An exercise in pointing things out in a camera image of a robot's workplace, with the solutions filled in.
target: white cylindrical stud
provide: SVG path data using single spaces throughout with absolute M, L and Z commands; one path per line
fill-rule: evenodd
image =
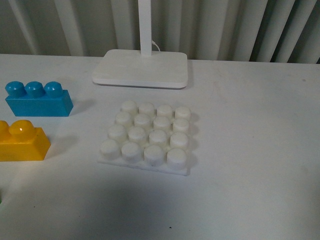
M 149 132 L 152 126 L 151 118 L 147 114 L 139 113 L 134 117 L 134 126 L 141 127 L 146 132 Z
M 174 133 L 181 132 L 188 134 L 189 132 L 189 121 L 185 118 L 177 118 L 173 121 L 173 127 L 172 130 Z
M 121 111 L 115 115 L 115 123 L 130 128 L 133 125 L 133 119 L 129 112 Z
M 143 145 L 147 142 L 146 131 L 140 126 L 135 126 L 131 128 L 128 132 L 128 136 L 131 142 L 134 142 L 140 145 Z
M 157 116 L 153 121 L 153 128 L 168 132 L 171 130 L 171 122 L 166 116 Z
M 149 143 L 165 148 L 168 145 L 168 135 L 161 129 L 155 129 L 149 134 Z
M 128 142 L 121 148 L 122 158 L 127 162 L 134 164 L 143 160 L 141 147 L 135 142 Z
M 186 150 L 188 148 L 189 138 L 183 132 L 175 132 L 170 138 L 171 148 L 180 148 Z
M 139 106 L 140 114 L 147 114 L 150 118 L 155 116 L 155 106 L 150 102 L 144 102 Z
M 166 163 L 172 170 L 182 170 L 187 166 L 187 154 L 181 148 L 173 148 L 166 155 Z
M 144 150 L 144 160 L 153 167 L 165 162 L 165 152 L 157 145 L 150 145 Z
M 162 104 L 156 109 L 157 116 L 165 116 L 169 119 L 173 117 L 174 110 L 168 104 Z
M 138 113 L 138 107 L 134 101 L 129 100 L 122 103 L 121 111 L 128 112 L 132 116 L 135 116 Z
M 175 109 L 175 116 L 176 119 L 182 118 L 190 121 L 191 118 L 191 111 L 186 106 L 180 106 Z
M 114 124 L 108 129 L 109 139 L 116 140 L 118 143 L 123 143 L 127 140 L 126 128 L 120 124 Z
M 114 160 L 120 156 L 120 147 L 116 140 L 108 139 L 100 146 L 100 153 L 107 160 Z

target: white baseplate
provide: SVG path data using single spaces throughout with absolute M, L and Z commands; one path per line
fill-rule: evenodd
M 155 109 L 149 102 L 138 107 L 125 101 L 101 143 L 98 162 L 186 176 L 190 119 L 185 106 L 174 111 L 168 104 Z

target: building block stud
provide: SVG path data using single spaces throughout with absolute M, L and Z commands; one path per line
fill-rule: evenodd
M 18 120 L 11 126 L 0 120 L 0 162 L 43 160 L 50 145 L 43 129 L 29 120 Z
M 74 107 L 68 90 L 60 83 L 48 82 L 44 87 L 38 81 L 26 86 L 12 81 L 5 86 L 8 97 L 5 99 L 17 117 L 67 117 Z

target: lamp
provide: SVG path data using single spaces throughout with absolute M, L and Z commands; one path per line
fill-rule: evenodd
M 181 89 L 188 83 L 187 55 L 152 51 L 151 0 L 138 0 L 140 49 L 109 50 L 92 73 L 99 85 Z

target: white curtain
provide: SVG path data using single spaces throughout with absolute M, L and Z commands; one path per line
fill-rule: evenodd
M 320 61 L 320 0 L 151 0 L 151 11 L 161 51 L 188 59 Z M 0 29 L 1 54 L 140 48 L 137 0 L 1 0 Z

